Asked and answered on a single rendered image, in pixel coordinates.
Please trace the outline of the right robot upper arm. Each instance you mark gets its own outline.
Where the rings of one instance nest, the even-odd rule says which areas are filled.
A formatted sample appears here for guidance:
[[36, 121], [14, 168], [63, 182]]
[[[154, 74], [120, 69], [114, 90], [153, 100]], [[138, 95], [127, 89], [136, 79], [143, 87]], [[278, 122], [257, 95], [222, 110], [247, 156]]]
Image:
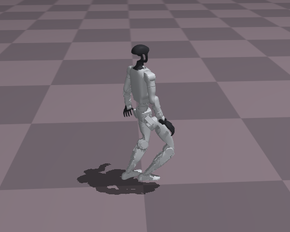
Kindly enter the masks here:
[[144, 80], [147, 84], [147, 92], [148, 92], [148, 102], [150, 104], [154, 104], [154, 98], [157, 97], [155, 96], [156, 93], [156, 85], [155, 85], [155, 81], [156, 81], [156, 76], [154, 73], [146, 71], [144, 72]]

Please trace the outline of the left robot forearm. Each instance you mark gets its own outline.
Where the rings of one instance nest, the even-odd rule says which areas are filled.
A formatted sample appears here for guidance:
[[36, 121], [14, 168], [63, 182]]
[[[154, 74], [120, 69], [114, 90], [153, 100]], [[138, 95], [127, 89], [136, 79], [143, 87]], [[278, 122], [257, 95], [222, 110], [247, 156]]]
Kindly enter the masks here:
[[125, 100], [124, 103], [127, 107], [127, 110], [131, 109], [131, 94], [127, 94], [123, 90], [123, 96], [124, 96], [124, 100]]

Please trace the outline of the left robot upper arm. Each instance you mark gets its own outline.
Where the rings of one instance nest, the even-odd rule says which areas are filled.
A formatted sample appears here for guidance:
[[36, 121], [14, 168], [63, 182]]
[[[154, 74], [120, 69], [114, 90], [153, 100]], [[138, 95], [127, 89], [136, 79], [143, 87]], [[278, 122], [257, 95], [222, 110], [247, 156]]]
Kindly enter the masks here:
[[132, 66], [129, 66], [127, 68], [127, 76], [126, 76], [126, 79], [125, 79], [125, 84], [124, 84], [124, 87], [123, 87], [123, 90], [124, 92], [126, 92], [127, 94], [131, 94], [132, 91], [131, 91], [131, 80], [130, 80], [130, 69], [131, 69]]

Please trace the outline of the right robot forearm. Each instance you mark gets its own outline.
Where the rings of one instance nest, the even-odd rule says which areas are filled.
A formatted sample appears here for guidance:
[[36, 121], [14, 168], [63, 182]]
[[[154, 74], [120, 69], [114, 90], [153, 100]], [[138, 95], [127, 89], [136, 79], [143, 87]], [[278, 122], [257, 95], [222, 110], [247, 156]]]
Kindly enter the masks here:
[[[154, 98], [154, 105], [152, 106], [152, 109], [154, 110], [154, 113], [158, 119], [158, 122], [159, 122], [159, 119], [162, 119], [163, 121], [165, 120], [165, 117], [163, 116], [163, 113], [162, 113], [162, 110], [160, 108], [160, 104], [159, 104], [159, 98], [158, 97], [155, 97]], [[160, 122], [159, 122], [160, 123]]]

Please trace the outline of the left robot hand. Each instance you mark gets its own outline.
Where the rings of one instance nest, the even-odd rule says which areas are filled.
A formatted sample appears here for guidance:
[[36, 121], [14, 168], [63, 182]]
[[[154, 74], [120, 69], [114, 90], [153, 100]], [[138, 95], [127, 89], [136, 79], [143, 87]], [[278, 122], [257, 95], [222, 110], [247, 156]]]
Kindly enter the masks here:
[[[133, 110], [132, 107], [131, 107], [131, 109]], [[131, 109], [127, 110], [127, 107], [126, 107], [126, 105], [125, 105], [125, 109], [124, 109], [124, 112], [123, 112], [124, 117], [125, 117], [125, 113], [126, 113], [126, 117], [127, 117], [127, 112], [128, 112], [128, 115], [129, 115], [129, 111], [130, 111], [130, 114], [132, 115], [132, 113], [131, 113]], [[129, 116], [130, 116], [130, 115], [129, 115]]]

